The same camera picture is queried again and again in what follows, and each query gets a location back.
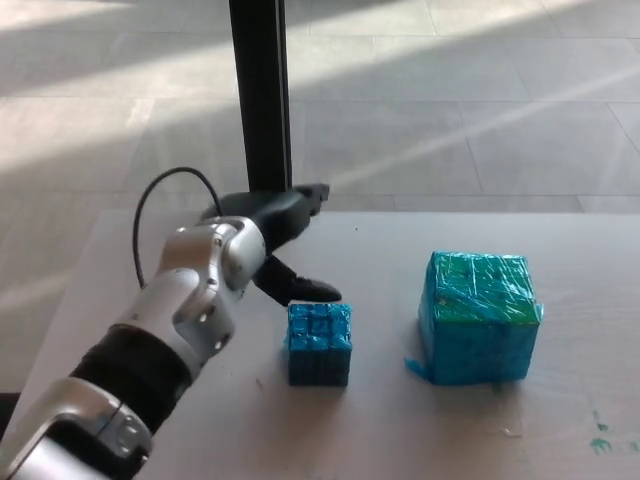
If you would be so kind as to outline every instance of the floor tile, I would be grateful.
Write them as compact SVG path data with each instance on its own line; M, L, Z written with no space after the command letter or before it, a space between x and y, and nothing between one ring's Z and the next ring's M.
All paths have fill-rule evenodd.
M304 170L337 194L481 193L451 103L310 104Z
M379 37L376 83L383 100L527 100L499 41Z
M640 197L590 195L578 199L586 213L640 213Z
M435 35L421 0L311 0L312 35Z
M85 96L113 39L90 32L0 35L0 95Z
M0 104L0 186L119 188L152 105L151 100L7 98Z
M538 0L427 0L438 35L559 36Z
M541 0L567 37L640 37L636 0Z
M288 35L309 33L310 0L285 0ZM229 2L225 0L193 0L184 32L230 34Z
M396 210L403 212L518 212L518 213L579 213L577 197L522 196L423 196L397 195Z
M2 31L179 32L192 0L6 0L0 2Z
M0 191L0 244L15 220L26 193Z
M489 195L640 193L640 156L604 104L463 103Z
M292 157L304 156L304 106L292 103ZM247 190L246 158L240 109L236 102L159 100L151 115L124 183L125 190L142 191L153 177L177 166L200 169L220 193ZM301 170L294 168L294 182ZM159 191L203 193L189 175L169 178Z
M393 212L392 195L329 195L324 212Z
M23 196L0 244L0 337L43 338L99 213L112 202L110 194Z
M290 37L289 86L295 100L367 100L375 97L371 37Z
M120 34L94 79L110 97L237 97L233 47L224 36Z
M505 40L534 100L640 101L640 53L628 40Z
M611 103L609 104L622 128L640 151L640 104L637 103Z

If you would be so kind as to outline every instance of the sunlight on floor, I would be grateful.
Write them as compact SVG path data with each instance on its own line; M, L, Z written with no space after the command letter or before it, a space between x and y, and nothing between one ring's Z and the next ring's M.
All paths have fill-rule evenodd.
M64 271L3 290L0 293L0 314L62 294L70 278L71 271Z

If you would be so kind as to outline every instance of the blue plastic wrap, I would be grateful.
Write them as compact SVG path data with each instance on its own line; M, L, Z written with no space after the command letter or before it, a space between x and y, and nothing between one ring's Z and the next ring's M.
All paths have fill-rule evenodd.
M285 343L290 385L346 386L352 349L351 307L290 305Z
M423 369L438 385L519 380L531 362L542 309L524 257L435 252L419 309Z

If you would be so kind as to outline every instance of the large blue cube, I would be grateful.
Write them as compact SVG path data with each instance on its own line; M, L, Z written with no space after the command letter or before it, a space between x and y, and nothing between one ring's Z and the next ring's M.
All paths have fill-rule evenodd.
M542 309L526 258L435 252L419 316L427 378L469 385L526 376Z
M289 385L346 386L351 363L351 307L290 305L286 343Z

